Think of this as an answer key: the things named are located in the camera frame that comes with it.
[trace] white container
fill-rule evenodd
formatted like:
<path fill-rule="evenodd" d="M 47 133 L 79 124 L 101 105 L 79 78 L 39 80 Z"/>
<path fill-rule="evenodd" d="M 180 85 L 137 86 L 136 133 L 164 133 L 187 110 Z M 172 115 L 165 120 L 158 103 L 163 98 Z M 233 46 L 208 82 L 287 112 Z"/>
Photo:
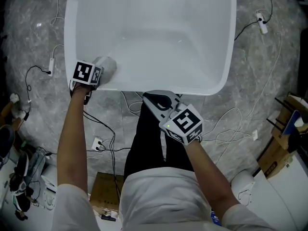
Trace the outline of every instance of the white container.
<path fill-rule="evenodd" d="M 213 95 L 225 85 L 236 0 L 67 0 L 67 81 L 76 60 L 110 56 L 117 70 L 102 90 Z"/>

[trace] forearm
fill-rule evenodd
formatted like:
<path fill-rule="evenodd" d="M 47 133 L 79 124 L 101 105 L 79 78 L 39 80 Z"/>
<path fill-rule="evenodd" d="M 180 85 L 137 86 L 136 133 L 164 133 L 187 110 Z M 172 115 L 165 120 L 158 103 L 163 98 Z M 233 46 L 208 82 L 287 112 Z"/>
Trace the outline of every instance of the forearm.
<path fill-rule="evenodd" d="M 83 124 L 84 91 L 72 96 L 61 133 L 57 168 L 58 185 L 72 184 L 88 192 L 87 151 Z"/>
<path fill-rule="evenodd" d="M 222 219 L 222 216 L 230 207 L 238 204 L 229 182 L 212 162 L 199 142 L 193 141 L 185 149 L 201 191 L 218 218 Z"/>

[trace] floor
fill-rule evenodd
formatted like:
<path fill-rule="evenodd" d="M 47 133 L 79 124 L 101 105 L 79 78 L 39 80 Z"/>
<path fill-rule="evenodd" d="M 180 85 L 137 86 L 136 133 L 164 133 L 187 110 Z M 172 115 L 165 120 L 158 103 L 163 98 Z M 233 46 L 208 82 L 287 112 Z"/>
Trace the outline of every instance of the floor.
<path fill-rule="evenodd" d="M 59 16 L 65 16 L 66 0 L 59 0 Z M 254 20 L 254 11 L 266 8 L 270 11 L 270 0 L 237 0 L 236 35 Z M 7 85 L 11 92 L 21 97 L 21 106 L 28 110 L 25 75 L 30 66 L 48 68 L 49 58 L 57 44 L 63 44 L 64 20 L 58 19 L 51 26 L 51 19 L 57 11 L 57 0 L 8 0 L 6 3 L 4 33 L 8 38 L 3 50 L 8 56 L 6 65 Z M 258 130 L 258 140 L 245 138 L 238 142 L 216 145 L 215 141 L 202 145 L 228 180 L 243 169 L 254 172 L 256 158 L 270 138 L 271 125 L 267 117 L 278 113 L 279 105 L 274 98 L 283 98 L 289 91 L 296 90 L 300 53 L 300 33 L 307 27 L 304 13 L 296 0 L 273 0 L 273 18 L 268 23 L 269 33 L 262 35 L 258 26 L 252 25 L 236 40 L 228 81 L 216 95 L 200 97 L 184 95 L 205 119 L 206 132 L 210 132 L 220 117 L 233 107 L 238 107 L 243 121 L 252 111 L 267 83 L 268 76 L 281 54 L 265 89 L 252 114 L 245 121 L 242 131 L 252 133 Z M 31 113 L 20 128 L 20 134 L 33 145 L 42 146 L 51 152 L 57 151 L 58 141 L 70 101 L 64 67 L 64 50 L 55 51 L 56 69 L 53 78 L 32 69 L 27 81 L 31 84 Z M 128 103 L 139 101 L 133 92 L 125 92 Z M 138 118 L 128 112 L 123 96 L 118 91 L 97 91 L 86 110 L 108 124 L 116 132 L 115 149 L 131 146 Z M 237 129 L 240 114 L 233 109 L 218 123 L 215 130 L 204 136 L 214 140 L 223 131 Z M 85 120 L 87 148 L 90 149 L 94 136 L 110 139 L 111 133 L 103 126 Z M 233 132 L 223 134 L 220 140 L 228 140 Z M 116 174 L 123 174 L 128 150 L 116 155 Z M 100 154 L 88 152 L 89 188 L 97 171 L 112 172 L 109 152 Z M 56 164 L 53 156 L 50 163 Z"/>

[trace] brown box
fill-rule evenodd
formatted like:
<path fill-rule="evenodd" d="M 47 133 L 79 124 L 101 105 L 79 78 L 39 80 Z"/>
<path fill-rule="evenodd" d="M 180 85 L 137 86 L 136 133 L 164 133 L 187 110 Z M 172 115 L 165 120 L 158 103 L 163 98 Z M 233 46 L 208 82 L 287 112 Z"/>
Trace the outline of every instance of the brown box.
<path fill-rule="evenodd" d="M 284 100 L 288 101 L 296 110 L 299 112 L 305 111 L 307 112 L 307 108 L 302 105 L 299 101 L 297 101 L 294 97 L 289 95 L 286 97 Z M 291 118 L 292 113 L 288 111 L 285 107 L 282 107 L 280 114 L 278 116 L 278 120 L 281 121 L 282 123 L 287 124 Z M 276 122 L 276 125 L 283 129 L 283 125 L 280 124 L 279 122 Z M 274 128 L 271 132 L 272 136 L 276 139 L 276 141 L 280 144 L 280 146 L 287 150 L 289 148 L 289 137 L 290 135 L 282 135 L 279 129 Z"/>
<path fill-rule="evenodd" d="M 123 176 L 116 176 L 116 182 L 120 191 L 124 184 Z M 98 172 L 92 188 L 90 203 L 99 214 L 119 211 L 119 200 L 116 194 L 115 178 L 113 175 Z"/>
<path fill-rule="evenodd" d="M 288 153 L 284 150 L 280 144 L 272 138 L 267 150 L 258 160 L 258 164 L 263 171 L 265 177 L 268 179 L 274 175 L 277 175 L 283 167 L 290 162 L 291 157 L 295 154 Z"/>

